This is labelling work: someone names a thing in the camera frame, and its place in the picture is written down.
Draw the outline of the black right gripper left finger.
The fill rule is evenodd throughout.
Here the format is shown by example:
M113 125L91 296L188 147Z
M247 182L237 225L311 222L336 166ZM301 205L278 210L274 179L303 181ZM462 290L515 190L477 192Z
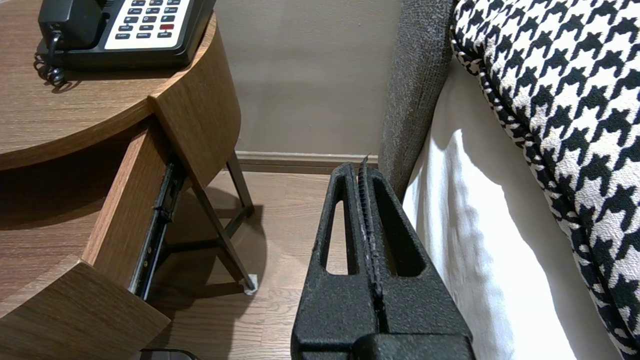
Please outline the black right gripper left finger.
M338 203L344 212L345 275L327 271ZM291 332L291 358L349 360L354 343L377 330L358 180L354 164L345 162L330 175Z

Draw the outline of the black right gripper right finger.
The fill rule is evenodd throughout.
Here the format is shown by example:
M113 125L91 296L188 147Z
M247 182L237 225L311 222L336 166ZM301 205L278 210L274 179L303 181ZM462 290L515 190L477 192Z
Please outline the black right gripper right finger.
M391 185L358 169L366 271L382 332L470 337L471 331Z

